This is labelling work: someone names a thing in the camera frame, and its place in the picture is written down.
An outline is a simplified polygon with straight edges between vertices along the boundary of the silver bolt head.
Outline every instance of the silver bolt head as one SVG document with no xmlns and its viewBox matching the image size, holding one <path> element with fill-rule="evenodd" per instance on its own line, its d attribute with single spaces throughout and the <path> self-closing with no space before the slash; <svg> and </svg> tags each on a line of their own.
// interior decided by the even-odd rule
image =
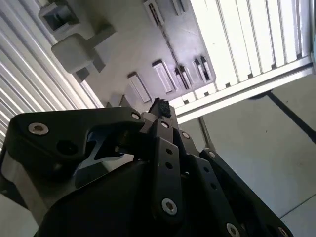
<svg viewBox="0 0 316 237">
<path fill-rule="evenodd" d="M 28 127 L 29 132 L 35 135 L 45 135 L 49 132 L 48 127 L 40 122 L 33 122 Z"/>
<path fill-rule="evenodd" d="M 226 228 L 228 233 L 232 236 L 232 237 L 240 237 L 240 233 L 238 231 L 238 229 L 236 228 L 236 226 L 234 226 L 231 223 L 227 223 L 226 224 Z"/>
<path fill-rule="evenodd" d="M 188 133 L 186 133 L 186 132 L 182 132 L 182 135 L 183 135 L 185 138 L 187 138 L 187 139 L 190 138 L 190 136 L 189 136 Z"/>
<path fill-rule="evenodd" d="M 171 199 L 168 199 L 168 198 L 163 199 L 161 202 L 161 206 L 164 212 L 167 213 L 168 215 L 174 216 L 175 214 L 177 214 L 177 211 L 178 211 L 177 205 Z"/>
<path fill-rule="evenodd" d="M 132 117 L 134 119 L 140 120 L 140 116 L 138 114 L 136 114 L 136 113 L 132 113 Z"/>
<path fill-rule="evenodd" d="M 161 121 L 161 125 L 165 128 L 169 128 L 169 125 L 164 121 Z"/>
<path fill-rule="evenodd" d="M 208 153 L 213 159 L 216 158 L 216 155 L 213 152 L 208 152 Z"/>
</svg>

